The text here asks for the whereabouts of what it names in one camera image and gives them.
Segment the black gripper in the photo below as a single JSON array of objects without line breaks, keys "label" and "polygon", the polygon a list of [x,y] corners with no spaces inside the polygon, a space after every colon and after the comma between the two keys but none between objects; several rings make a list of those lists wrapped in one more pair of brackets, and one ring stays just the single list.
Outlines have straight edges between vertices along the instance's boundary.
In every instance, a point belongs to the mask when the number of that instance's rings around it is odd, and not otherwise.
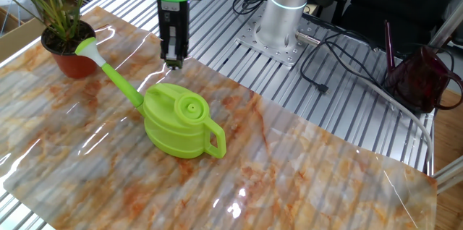
[{"label": "black gripper", "polygon": [[161,58],[172,68],[182,68],[189,46],[190,3],[158,0]]}]

